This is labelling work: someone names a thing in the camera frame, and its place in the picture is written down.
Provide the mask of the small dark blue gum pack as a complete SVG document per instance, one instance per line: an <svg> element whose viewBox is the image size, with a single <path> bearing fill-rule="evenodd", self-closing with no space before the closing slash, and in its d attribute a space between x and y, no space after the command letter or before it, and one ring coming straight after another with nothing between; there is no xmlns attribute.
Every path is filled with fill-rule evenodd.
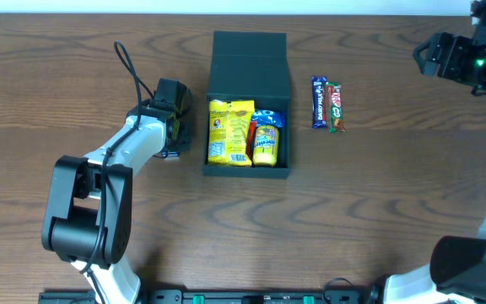
<svg viewBox="0 0 486 304"><path fill-rule="evenodd" d="M161 154L161 158L164 160L178 159L179 157L180 153L178 151L165 151Z"/></svg>

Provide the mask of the yellow mentos bottle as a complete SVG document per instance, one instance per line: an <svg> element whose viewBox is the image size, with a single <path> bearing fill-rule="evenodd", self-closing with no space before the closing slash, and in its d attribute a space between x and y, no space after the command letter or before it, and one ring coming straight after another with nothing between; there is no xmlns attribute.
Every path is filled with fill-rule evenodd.
<svg viewBox="0 0 486 304"><path fill-rule="evenodd" d="M252 162L254 166L274 167L278 161L279 130L264 125L255 131Z"/></svg>

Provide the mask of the blue oreo pack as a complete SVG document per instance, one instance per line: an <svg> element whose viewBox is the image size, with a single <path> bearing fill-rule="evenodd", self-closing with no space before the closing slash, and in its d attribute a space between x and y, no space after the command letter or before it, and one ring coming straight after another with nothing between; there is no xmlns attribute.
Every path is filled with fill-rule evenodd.
<svg viewBox="0 0 486 304"><path fill-rule="evenodd" d="M283 128L285 126L284 114L280 111L256 109L251 120L258 126L274 126Z"/></svg>

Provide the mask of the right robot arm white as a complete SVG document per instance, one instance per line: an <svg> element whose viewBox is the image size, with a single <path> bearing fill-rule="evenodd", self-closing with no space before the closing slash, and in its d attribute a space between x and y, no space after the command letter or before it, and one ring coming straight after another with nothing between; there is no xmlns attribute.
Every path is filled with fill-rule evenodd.
<svg viewBox="0 0 486 304"><path fill-rule="evenodd" d="M415 47L413 59L421 74L436 76L486 97L486 1L473 1L470 37L439 32ZM466 193L481 201L481 182L465 181ZM443 236L429 263L404 274L387 275L373 285L369 303L486 303L486 215L474 236Z"/></svg>

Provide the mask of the red snack packet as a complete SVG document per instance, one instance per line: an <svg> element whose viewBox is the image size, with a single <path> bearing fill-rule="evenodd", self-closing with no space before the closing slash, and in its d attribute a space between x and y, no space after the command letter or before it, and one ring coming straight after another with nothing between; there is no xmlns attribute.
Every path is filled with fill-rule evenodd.
<svg viewBox="0 0 486 304"><path fill-rule="evenodd" d="M252 159L252 147L253 147L253 141L254 141L256 129L257 129L257 122L251 121L248 128L247 137L246 137L246 155L250 159Z"/></svg>

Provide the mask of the yellow candy bag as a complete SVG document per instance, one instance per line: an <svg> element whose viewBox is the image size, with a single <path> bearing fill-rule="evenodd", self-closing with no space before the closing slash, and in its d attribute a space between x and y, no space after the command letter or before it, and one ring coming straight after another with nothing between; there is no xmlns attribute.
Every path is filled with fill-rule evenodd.
<svg viewBox="0 0 486 304"><path fill-rule="evenodd" d="M250 166L246 153L253 100L211 100L209 102L208 164Z"/></svg>

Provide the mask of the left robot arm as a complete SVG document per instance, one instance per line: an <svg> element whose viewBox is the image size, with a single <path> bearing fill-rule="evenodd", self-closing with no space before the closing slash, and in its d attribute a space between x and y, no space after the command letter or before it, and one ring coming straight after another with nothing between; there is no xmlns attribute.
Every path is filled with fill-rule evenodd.
<svg viewBox="0 0 486 304"><path fill-rule="evenodd" d="M70 263L88 291L46 291L41 303L136 303L141 281L125 251L132 226L132 182L155 156L175 157L189 148L189 125L180 118L191 91L161 79L147 100L127 113L111 139L83 157L62 156L54 165L43 247Z"/></svg>

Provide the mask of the black gift box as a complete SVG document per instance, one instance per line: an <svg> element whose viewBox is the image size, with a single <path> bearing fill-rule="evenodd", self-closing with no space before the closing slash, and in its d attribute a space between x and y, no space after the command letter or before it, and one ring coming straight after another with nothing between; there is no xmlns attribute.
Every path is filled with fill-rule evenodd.
<svg viewBox="0 0 486 304"><path fill-rule="evenodd" d="M278 161L274 167L216 166L208 163L205 176L285 179L291 169L291 79L284 33L215 31L206 101L253 100L259 110L281 112Z"/></svg>

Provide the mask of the kitkat milo bar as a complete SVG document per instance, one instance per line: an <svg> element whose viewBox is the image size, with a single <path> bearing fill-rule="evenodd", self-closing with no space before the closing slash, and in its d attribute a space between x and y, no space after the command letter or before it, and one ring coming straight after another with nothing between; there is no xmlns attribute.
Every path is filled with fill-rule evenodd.
<svg viewBox="0 0 486 304"><path fill-rule="evenodd" d="M331 127L329 133L343 133L343 109L342 109L342 85L340 83L327 82L327 98L330 106Z"/></svg>

